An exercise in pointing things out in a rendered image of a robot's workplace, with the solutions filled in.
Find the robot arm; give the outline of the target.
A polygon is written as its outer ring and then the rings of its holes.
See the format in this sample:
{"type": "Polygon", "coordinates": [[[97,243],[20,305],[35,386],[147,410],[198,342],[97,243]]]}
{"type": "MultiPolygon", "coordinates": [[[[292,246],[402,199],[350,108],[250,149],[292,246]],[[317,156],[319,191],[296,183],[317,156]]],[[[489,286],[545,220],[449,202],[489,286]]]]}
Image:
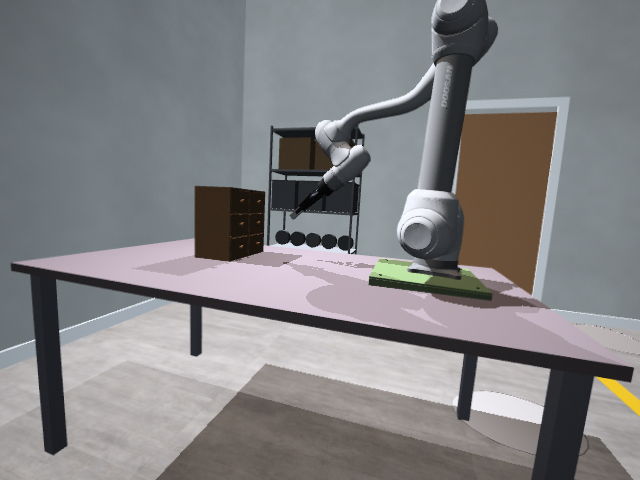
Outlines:
{"type": "Polygon", "coordinates": [[[333,164],[324,182],[337,191],[371,160],[362,145],[349,146],[355,126],[411,112],[431,100],[418,190],[408,196],[397,228],[401,247],[414,257],[408,272],[461,280],[458,258],[464,214],[452,188],[472,67],[497,35],[486,0],[438,0],[432,15],[434,64],[420,83],[405,96],[316,127],[316,140],[333,164]]]}

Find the dark brown drawer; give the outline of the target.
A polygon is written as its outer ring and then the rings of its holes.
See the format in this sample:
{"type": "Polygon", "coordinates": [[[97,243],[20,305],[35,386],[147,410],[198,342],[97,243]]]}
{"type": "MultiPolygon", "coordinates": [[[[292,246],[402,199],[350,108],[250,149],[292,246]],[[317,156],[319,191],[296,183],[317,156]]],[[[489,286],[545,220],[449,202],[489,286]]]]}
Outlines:
{"type": "Polygon", "coordinates": [[[264,214],[250,213],[249,233],[262,232],[264,226],[264,214]]]}
{"type": "Polygon", "coordinates": [[[249,254],[263,251],[263,235],[264,233],[249,235],[249,254]]]}
{"type": "Polygon", "coordinates": [[[248,255],[248,236],[231,237],[230,260],[248,255]]]}
{"type": "Polygon", "coordinates": [[[231,190],[231,212],[249,212],[249,192],[231,190]]]}
{"type": "Polygon", "coordinates": [[[249,214],[231,213],[231,236],[248,234],[248,218],[249,214]]]}
{"type": "Polygon", "coordinates": [[[250,212],[264,212],[264,194],[250,192],[250,212]]]}

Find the dark brown chest of drawers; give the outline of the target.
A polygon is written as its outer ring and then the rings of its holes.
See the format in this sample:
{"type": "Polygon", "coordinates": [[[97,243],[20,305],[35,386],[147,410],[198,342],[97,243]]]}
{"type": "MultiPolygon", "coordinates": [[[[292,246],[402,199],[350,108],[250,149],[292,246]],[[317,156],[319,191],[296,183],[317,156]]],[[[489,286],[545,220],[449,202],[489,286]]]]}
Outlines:
{"type": "Polygon", "coordinates": [[[263,251],[249,254],[249,235],[262,232],[231,236],[231,213],[264,214],[265,219],[265,192],[233,187],[195,186],[195,257],[233,261],[263,251]],[[231,190],[249,192],[249,212],[231,212],[231,190]],[[250,212],[250,192],[264,194],[264,212],[250,212]],[[230,260],[231,237],[248,236],[248,255],[230,260]]]}

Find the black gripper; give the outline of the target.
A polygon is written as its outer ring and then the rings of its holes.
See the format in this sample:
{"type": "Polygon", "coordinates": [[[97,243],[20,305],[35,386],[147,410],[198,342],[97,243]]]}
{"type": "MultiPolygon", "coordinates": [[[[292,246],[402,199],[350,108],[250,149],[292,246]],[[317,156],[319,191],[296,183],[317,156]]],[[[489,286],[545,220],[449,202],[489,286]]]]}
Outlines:
{"type": "Polygon", "coordinates": [[[289,215],[292,218],[292,220],[298,217],[303,211],[305,212],[306,211],[305,209],[308,209],[315,202],[321,199],[323,197],[322,195],[329,196],[334,192],[334,190],[331,190],[327,186],[327,184],[324,182],[324,179],[319,181],[317,185],[318,185],[318,189],[314,190],[313,193],[310,193],[308,197],[299,205],[299,207],[289,215]]]}

